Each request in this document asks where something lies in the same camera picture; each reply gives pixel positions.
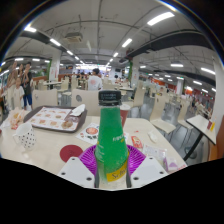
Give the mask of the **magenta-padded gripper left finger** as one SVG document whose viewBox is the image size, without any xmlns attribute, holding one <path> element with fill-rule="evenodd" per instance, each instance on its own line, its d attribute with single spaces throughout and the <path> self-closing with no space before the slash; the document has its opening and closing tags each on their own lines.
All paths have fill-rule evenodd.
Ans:
<svg viewBox="0 0 224 224">
<path fill-rule="evenodd" d="M 98 187 L 97 162 L 93 145 L 82 150 L 77 145 L 66 145 L 60 151 L 65 162 L 58 176 L 85 188 Z"/>
</svg>

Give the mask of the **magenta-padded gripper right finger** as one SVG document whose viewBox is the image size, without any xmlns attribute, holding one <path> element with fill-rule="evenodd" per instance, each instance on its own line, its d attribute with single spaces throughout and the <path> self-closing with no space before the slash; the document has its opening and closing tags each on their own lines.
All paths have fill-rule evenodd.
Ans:
<svg viewBox="0 0 224 224">
<path fill-rule="evenodd" d="M 140 188 L 168 175 L 153 156 L 145 156 L 131 145 L 128 145 L 128 150 L 129 157 L 126 176 L 128 188 Z"/>
</svg>

